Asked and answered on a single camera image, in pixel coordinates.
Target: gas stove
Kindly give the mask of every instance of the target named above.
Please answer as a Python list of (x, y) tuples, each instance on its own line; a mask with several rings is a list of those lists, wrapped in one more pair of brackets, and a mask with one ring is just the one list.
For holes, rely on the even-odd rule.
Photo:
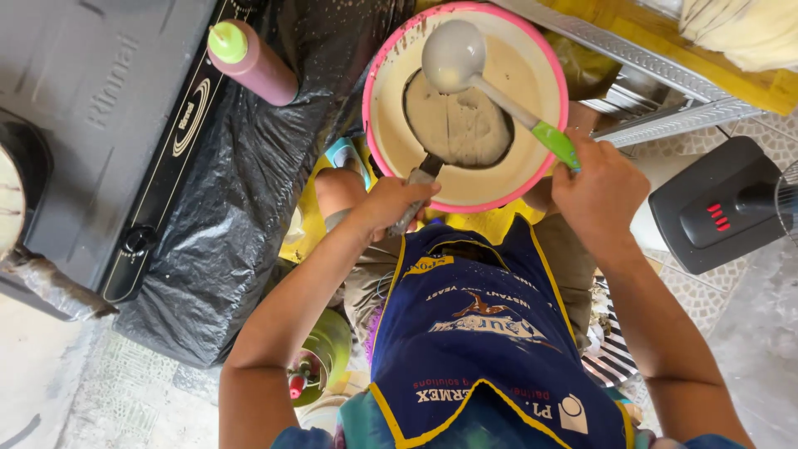
[[(136, 295), (224, 82), (205, 57), (208, 24), (246, 20), (253, 3), (0, 6), (0, 109), (35, 125), (51, 157), (23, 234), (31, 250), (108, 301)], [(67, 318), (12, 276), (0, 292)]]

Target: squeeze bottle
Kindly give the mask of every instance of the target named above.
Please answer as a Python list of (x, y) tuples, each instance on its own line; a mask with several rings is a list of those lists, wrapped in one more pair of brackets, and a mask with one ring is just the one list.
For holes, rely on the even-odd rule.
[(207, 54), (220, 72), (272, 105), (285, 106), (297, 96), (294, 72), (245, 22), (230, 19), (212, 26)]

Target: metal shelf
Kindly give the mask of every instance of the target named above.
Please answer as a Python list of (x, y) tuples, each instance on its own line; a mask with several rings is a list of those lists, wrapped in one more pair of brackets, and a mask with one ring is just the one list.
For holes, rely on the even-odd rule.
[(683, 105), (660, 109), (595, 133), (597, 140), (610, 141), (621, 147), (764, 113), (762, 109), (732, 97), (702, 75), (580, 18), (561, 14), (534, 0), (492, 1), (530, 22), (634, 68), (689, 98)]

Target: green bottle cap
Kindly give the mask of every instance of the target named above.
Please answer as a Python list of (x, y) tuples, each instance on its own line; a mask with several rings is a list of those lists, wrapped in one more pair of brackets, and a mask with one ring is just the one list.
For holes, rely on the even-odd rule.
[(238, 26), (219, 22), (211, 27), (207, 46), (222, 62), (235, 64), (247, 54), (247, 36)]

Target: gray shorts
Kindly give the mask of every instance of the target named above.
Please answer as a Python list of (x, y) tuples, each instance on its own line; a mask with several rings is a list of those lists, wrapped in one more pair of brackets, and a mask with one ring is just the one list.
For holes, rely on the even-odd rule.
[[(327, 232), (349, 212), (345, 209), (327, 217), (324, 220)], [(590, 289), (596, 263), (562, 215), (550, 215), (532, 228), (563, 298), (577, 347), (585, 348), (590, 345), (587, 328), (591, 319)], [(372, 243), (344, 281), (344, 308), (361, 342), (369, 335), (374, 310), (385, 303), (400, 251), (400, 236)]]

